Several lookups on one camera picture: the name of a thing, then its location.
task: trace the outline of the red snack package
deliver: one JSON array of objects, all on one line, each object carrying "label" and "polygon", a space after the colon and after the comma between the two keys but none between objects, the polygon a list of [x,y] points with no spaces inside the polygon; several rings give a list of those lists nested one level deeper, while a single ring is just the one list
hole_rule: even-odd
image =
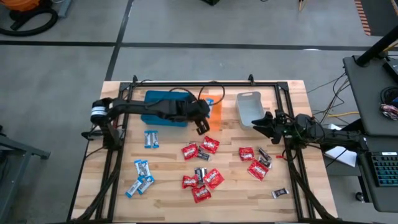
[{"label": "red snack package", "polygon": [[184,155],[184,159],[189,160],[198,155],[198,146],[196,144],[191,144],[182,148],[181,151]]},{"label": "red snack package", "polygon": [[268,172],[268,168],[255,159],[249,166],[248,172],[262,181]]},{"label": "red snack package", "polygon": [[224,181],[224,177],[218,172],[217,169],[212,169],[203,177],[204,183],[211,189],[214,190],[220,183]]},{"label": "red snack package", "polygon": [[211,198],[210,191],[207,190],[204,185],[201,186],[200,188],[193,188],[192,195],[193,195],[193,199],[195,200],[195,203],[198,203],[198,202],[201,202],[208,198]]},{"label": "red snack package", "polygon": [[215,154],[219,145],[220,145],[219,141],[205,136],[205,139],[203,140],[203,143],[200,145],[200,147]]},{"label": "red snack package", "polygon": [[198,176],[196,174],[193,177],[186,175],[182,177],[182,189],[187,187],[198,187]]},{"label": "red snack package", "polygon": [[242,161],[251,161],[254,159],[254,151],[252,147],[240,147],[239,156]]}]

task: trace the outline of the blue container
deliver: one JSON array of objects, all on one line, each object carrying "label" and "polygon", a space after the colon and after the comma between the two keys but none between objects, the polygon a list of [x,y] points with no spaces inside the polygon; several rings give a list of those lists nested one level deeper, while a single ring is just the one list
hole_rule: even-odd
[{"label": "blue container", "polygon": [[[156,91],[149,90],[145,95],[145,103],[154,103],[161,99],[163,100],[181,100],[188,96],[189,93],[181,93],[174,91]],[[167,126],[177,126],[177,127],[186,127],[188,125],[187,122],[172,122],[167,119],[159,118],[156,115],[141,115],[141,120],[146,124],[155,124],[155,125],[167,125]]]}]

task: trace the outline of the wooden tabletop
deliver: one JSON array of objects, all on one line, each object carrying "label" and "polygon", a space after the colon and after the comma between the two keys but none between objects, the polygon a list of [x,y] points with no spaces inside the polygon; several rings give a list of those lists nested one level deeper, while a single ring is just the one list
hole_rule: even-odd
[{"label": "wooden tabletop", "polygon": [[[304,82],[287,81],[294,107],[294,113],[311,114]],[[101,98],[117,97],[120,82],[104,82]],[[169,90],[166,88],[142,88],[134,90],[134,100],[144,100],[147,90]],[[189,88],[194,95],[199,88]],[[211,130],[208,135],[220,141],[220,147],[211,161],[192,159],[184,161],[181,148],[190,141],[202,142],[203,136],[195,131],[196,126],[187,128],[170,126],[148,126],[140,115],[129,115],[126,131],[123,162],[121,166],[118,196],[116,199],[114,222],[277,222],[297,221],[291,191],[287,162],[276,159],[284,150],[283,144],[273,145],[270,139],[257,131],[242,130],[236,111],[236,94],[259,91],[264,110],[277,109],[274,89],[271,87],[227,87],[222,101],[221,130]],[[206,88],[204,94],[221,95],[220,87]],[[144,148],[144,131],[159,131],[158,149]],[[88,152],[101,147],[101,141],[92,141]],[[238,148],[261,146],[273,158],[271,171],[260,182],[247,172],[251,162],[241,162]],[[319,149],[308,147],[303,150],[310,188],[321,204],[337,216],[328,176]],[[87,158],[78,187],[72,218],[81,215],[98,193],[103,175],[106,150]],[[148,160],[155,183],[143,195],[134,194],[127,198],[124,193],[136,181],[137,172],[134,161]],[[194,175],[194,168],[217,168],[225,181],[211,191],[211,198],[195,203],[190,189],[182,189],[183,175]],[[273,190],[286,188],[290,194],[273,199]],[[305,200],[300,194],[305,214]],[[108,200],[104,209],[108,209]]]}]

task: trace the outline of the gray floor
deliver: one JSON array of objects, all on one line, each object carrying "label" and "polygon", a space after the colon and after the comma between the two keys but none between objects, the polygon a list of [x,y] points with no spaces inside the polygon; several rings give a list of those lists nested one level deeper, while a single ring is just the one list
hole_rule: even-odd
[{"label": "gray floor", "polygon": [[[115,42],[127,2],[75,1],[69,17],[52,30],[16,39],[0,35],[0,40]],[[0,26],[9,26],[6,17],[0,10]],[[309,1],[301,14],[291,0],[221,0],[215,7],[199,0],[135,0],[123,41],[370,46],[378,39],[364,34],[353,0]],[[30,163],[9,221],[62,222],[86,146],[80,133],[90,126],[91,102],[99,97],[113,47],[0,45],[0,52],[0,124],[11,138],[52,152],[48,161]],[[361,53],[123,47],[112,80],[131,80],[133,75],[140,80],[237,80],[253,74],[258,80],[304,80],[312,90],[344,72],[343,57]],[[333,97],[331,85],[308,97],[314,111],[325,109]],[[341,97],[346,103],[332,113],[356,110],[349,88]],[[326,123],[344,125],[335,118]],[[330,182],[339,217],[386,223],[398,219],[355,201],[359,186],[354,177],[330,177]]]}]

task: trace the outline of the candy bar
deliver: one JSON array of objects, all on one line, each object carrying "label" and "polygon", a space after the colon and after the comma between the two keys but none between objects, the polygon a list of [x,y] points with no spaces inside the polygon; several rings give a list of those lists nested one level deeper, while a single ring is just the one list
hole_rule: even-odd
[{"label": "candy bar", "polygon": [[201,167],[195,168],[195,174],[198,176],[198,183],[204,184],[203,177],[207,174],[207,169]]},{"label": "candy bar", "polygon": [[148,161],[141,161],[142,170],[144,171],[144,177],[150,176]]},{"label": "candy bar", "polygon": [[150,176],[149,164],[148,161],[136,160],[134,161],[136,165],[138,176],[147,177]]},{"label": "candy bar", "polygon": [[248,168],[248,172],[262,181],[268,172],[268,168],[262,165],[259,161],[253,160],[253,163]]},{"label": "candy bar", "polygon": [[145,146],[144,146],[144,148],[148,149],[148,148],[151,147],[151,144],[150,144],[150,131],[149,130],[144,131],[144,136],[145,136]]},{"label": "candy bar", "polygon": [[141,160],[138,159],[138,160],[134,161],[134,165],[136,165],[138,176],[143,176],[144,171],[141,169],[141,167],[142,167]]},{"label": "candy bar", "polygon": [[148,187],[155,182],[153,176],[148,177],[138,177],[138,179],[142,182],[142,184],[138,187],[137,191],[140,195],[142,195]]},{"label": "candy bar", "polygon": [[224,181],[224,177],[218,172],[217,169],[212,169],[203,178],[204,183],[211,189],[214,190],[217,186]]},{"label": "candy bar", "polygon": [[197,158],[209,161],[210,160],[210,155],[207,154],[207,153],[202,152],[201,150],[199,150]]},{"label": "candy bar", "polygon": [[254,159],[254,151],[252,147],[240,147],[239,157],[242,161],[251,161]]},{"label": "candy bar", "polygon": [[279,197],[281,195],[284,195],[284,194],[289,194],[289,191],[284,189],[284,188],[283,189],[279,189],[279,190],[274,190],[272,192],[273,198],[277,198],[277,197]]},{"label": "candy bar", "polygon": [[268,155],[268,153],[266,153],[261,147],[258,147],[258,150],[259,150],[260,154],[261,154],[262,156],[264,156],[264,158],[265,158],[267,161],[271,161],[271,160],[272,160],[271,156]]},{"label": "candy bar", "polygon": [[159,147],[159,140],[157,139],[157,133],[158,131],[152,131],[151,135],[152,135],[152,147],[154,149],[157,149]]},{"label": "candy bar", "polygon": [[204,185],[201,186],[200,188],[192,189],[192,195],[193,195],[193,199],[195,200],[195,203],[198,203],[198,202],[201,202],[208,198],[211,198],[210,191],[207,190]]},{"label": "candy bar", "polygon": [[215,154],[219,145],[220,145],[219,141],[209,138],[208,136],[205,136],[205,139],[203,140],[203,143],[200,145],[200,147],[202,149],[207,150],[208,152]]},{"label": "candy bar", "polygon": [[198,155],[198,146],[196,144],[191,144],[182,148],[181,151],[184,155],[184,159],[189,160]]},{"label": "candy bar", "polygon": [[142,184],[142,182],[140,180],[136,180],[135,183],[133,183],[131,185],[131,187],[129,188],[129,190],[126,191],[125,195],[129,198],[132,197],[132,195],[134,194],[134,192],[138,189],[138,187]]},{"label": "candy bar", "polygon": [[187,187],[198,187],[197,175],[194,175],[193,177],[185,175],[182,177],[182,189],[186,189]]},{"label": "candy bar", "polygon": [[267,161],[265,158],[263,158],[262,156],[259,156],[259,162],[266,166],[268,169],[272,168],[272,162],[271,161]]}]

